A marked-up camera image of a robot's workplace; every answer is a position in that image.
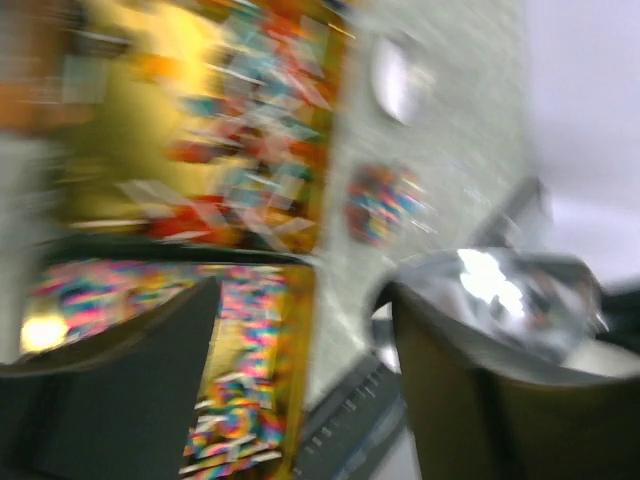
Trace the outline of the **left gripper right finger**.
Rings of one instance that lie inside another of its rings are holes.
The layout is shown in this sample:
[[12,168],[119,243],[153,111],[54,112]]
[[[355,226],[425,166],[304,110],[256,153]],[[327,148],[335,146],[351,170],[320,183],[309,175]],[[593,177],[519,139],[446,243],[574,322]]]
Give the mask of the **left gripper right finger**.
[[390,285],[426,479],[635,479],[639,380],[550,364]]

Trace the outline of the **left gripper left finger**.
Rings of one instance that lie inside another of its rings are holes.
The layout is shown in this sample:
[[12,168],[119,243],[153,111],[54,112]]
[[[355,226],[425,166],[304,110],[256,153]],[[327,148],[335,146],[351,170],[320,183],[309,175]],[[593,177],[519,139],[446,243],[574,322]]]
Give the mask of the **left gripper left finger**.
[[1,368],[4,479],[176,479],[219,312],[215,278]]

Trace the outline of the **metal candy scoop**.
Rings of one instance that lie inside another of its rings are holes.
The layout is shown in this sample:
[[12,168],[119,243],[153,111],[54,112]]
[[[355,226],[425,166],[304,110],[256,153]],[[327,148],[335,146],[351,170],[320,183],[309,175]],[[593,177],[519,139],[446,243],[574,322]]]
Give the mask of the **metal candy scoop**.
[[390,282],[456,323],[554,364],[610,329],[591,269],[567,255],[443,250],[406,259]]

